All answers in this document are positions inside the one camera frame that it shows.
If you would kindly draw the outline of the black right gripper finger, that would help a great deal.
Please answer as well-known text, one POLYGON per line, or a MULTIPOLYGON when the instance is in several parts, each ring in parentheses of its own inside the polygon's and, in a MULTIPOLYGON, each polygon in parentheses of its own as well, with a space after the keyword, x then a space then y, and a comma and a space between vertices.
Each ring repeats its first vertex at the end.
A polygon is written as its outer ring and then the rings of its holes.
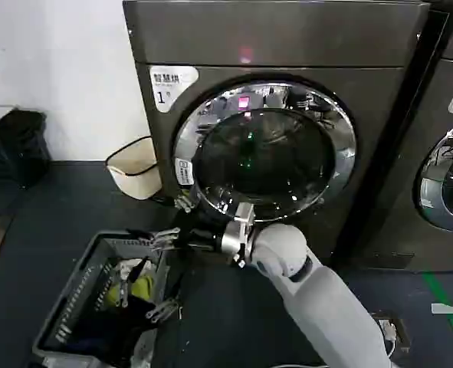
POLYGON ((151 323, 160 323, 171 317, 179 308, 179 302, 170 298, 157 304, 152 310, 146 313, 146 319, 151 323))
POLYGON ((132 258, 117 265, 118 295, 116 306, 128 307, 130 296, 150 301, 152 297, 152 278, 146 273, 151 264, 148 258, 132 258))
POLYGON ((191 212, 196 208, 196 196, 190 192, 182 193, 175 198, 175 207, 184 212, 191 212))
POLYGON ((137 229, 127 229, 130 235, 136 238, 142 245, 151 250, 163 250, 179 239, 181 229, 178 227, 168 228, 158 232, 148 232, 137 229))

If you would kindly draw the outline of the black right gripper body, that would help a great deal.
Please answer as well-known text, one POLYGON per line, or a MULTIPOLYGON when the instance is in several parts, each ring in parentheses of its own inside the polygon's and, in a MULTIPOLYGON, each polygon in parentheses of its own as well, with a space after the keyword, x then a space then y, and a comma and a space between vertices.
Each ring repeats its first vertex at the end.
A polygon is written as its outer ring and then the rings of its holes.
POLYGON ((210 216, 203 211, 178 212, 174 226, 180 229, 174 241, 178 248, 196 248, 203 251, 222 252, 222 237, 227 221, 210 216))

